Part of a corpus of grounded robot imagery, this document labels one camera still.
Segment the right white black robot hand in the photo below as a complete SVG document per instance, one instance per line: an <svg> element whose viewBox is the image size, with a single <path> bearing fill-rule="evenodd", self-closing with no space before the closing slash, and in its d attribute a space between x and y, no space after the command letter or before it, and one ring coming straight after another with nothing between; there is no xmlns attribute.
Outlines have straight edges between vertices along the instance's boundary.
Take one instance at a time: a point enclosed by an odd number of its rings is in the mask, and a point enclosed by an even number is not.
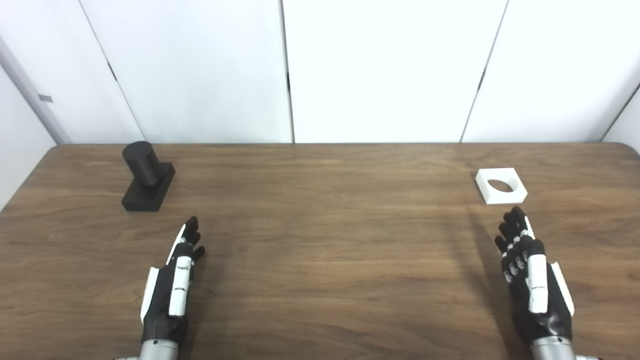
<svg viewBox="0 0 640 360"><path fill-rule="evenodd" d="M514 206L503 215L494 244L512 303L512 321L521 339L532 344L547 337L573 340L574 305L557 263L535 237L530 219Z"/></svg>

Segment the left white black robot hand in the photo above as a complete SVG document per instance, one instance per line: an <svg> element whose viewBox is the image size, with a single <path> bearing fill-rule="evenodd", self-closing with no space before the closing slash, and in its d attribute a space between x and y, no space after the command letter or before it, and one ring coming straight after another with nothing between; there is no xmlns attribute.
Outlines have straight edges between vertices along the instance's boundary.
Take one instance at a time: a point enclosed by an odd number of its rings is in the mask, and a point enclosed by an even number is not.
<svg viewBox="0 0 640 360"><path fill-rule="evenodd" d="M169 341L181 346L185 341L189 289L206 251L198 245L200 240L199 220L192 216L180 228L165 265L150 268L141 307L142 343Z"/></svg>

